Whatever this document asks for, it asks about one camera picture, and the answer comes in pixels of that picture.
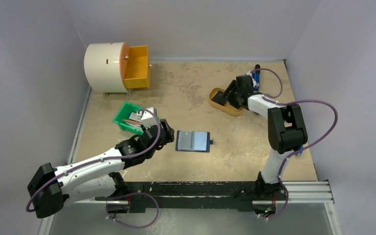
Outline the blue leather card holder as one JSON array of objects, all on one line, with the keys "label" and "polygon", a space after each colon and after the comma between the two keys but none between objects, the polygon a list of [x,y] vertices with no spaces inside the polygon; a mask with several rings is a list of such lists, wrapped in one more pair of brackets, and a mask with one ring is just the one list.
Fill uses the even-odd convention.
[{"label": "blue leather card holder", "polygon": [[177,131],[176,151],[209,152],[214,143],[210,132],[205,131]]}]

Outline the black card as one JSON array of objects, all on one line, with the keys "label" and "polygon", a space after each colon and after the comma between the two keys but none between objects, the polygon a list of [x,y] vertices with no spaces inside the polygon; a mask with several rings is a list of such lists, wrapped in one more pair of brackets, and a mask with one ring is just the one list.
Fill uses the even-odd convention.
[{"label": "black card", "polygon": [[226,103],[226,96],[224,95],[224,92],[217,91],[217,93],[212,97],[211,101],[224,106],[224,104]]}]

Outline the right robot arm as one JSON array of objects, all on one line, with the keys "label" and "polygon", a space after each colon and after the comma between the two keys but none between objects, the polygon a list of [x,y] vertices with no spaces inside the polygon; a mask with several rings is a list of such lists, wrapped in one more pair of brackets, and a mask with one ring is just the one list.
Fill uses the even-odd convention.
[{"label": "right robot arm", "polygon": [[279,104],[263,93],[254,91],[252,77],[237,76],[224,91],[218,91],[211,101],[224,111],[246,109],[267,119],[268,140],[271,146],[269,158],[258,174],[255,192],[267,199],[281,189],[281,176],[289,154],[307,143],[307,131],[298,104]]}]

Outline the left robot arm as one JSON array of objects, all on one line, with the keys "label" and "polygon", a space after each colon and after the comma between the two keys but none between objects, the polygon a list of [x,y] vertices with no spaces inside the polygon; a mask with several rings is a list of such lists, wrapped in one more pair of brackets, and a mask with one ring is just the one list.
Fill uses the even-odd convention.
[{"label": "left robot arm", "polygon": [[30,199],[27,212],[46,218],[69,203],[92,197],[121,200],[126,195],[119,171],[142,164],[156,151],[175,140],[175,131],[166,119],[145,128],[141,135],[121,141],[95,157],[64,166],[46,163],[38,167],[27,185]]}]

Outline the blue black stapler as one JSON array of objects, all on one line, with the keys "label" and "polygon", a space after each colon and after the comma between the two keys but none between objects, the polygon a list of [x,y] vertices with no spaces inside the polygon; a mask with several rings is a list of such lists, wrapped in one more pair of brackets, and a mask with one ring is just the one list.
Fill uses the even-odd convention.
[{"label": "blue black stapler", "polygon": [[251,77],[253,80],[254,92],[258,92],[260,89],[260,64],[256,64],[254,70],[251,72]]}]

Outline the green plastic bin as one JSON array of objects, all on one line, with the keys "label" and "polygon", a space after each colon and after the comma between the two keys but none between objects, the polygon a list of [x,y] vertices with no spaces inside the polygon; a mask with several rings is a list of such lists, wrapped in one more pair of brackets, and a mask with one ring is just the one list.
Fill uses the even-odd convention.
[{"label": "green plastic bin", "polygon": [[154,107],[142,108],[130,102],[125,102],[113,122],[121,130],[141,135],[143,128],[149,128],[157,124],[157,110]]}]

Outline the orange drawer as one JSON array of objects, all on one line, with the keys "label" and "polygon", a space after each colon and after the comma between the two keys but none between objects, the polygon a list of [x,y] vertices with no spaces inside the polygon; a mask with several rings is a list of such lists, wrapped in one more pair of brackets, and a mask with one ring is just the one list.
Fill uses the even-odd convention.
[{"label": "orange drawer", "polygon": [[130,47],[128,62],[123,78],[127,89],[150,87],[150,60],[148,46]]}]

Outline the white cylindrical drawer cabinet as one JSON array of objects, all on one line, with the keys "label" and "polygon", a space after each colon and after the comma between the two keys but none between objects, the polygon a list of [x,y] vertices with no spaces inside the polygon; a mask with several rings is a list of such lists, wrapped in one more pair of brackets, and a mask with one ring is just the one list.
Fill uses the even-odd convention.
[{"label": "white cylindrical drawer cabinet", "polygon": [[88,45],[84,56],[86,79],[95,92],[126,93],[123,83],[130,46],[126,42]]}]

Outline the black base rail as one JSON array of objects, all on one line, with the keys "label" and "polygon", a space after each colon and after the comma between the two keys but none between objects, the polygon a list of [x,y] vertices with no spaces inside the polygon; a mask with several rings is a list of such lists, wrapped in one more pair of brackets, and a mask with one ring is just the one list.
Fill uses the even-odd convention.
[{"label": "black base rail", "polygon": [[286,188],[274,193],[256,192],[256,181],[232,182],[126,182],[112,195],[97,201],[124,201],[131,213],[148,208],[234,209],[273,214],[287,198]]}]

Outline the aluminium frame rail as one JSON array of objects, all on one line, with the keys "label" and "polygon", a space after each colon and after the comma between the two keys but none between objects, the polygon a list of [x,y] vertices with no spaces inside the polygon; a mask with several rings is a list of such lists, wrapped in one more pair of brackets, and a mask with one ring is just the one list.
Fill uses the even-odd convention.
[{"label": "aluminium frame rail", "polygon": [[289,203],[334,203],[328,181],[287,181]]}]

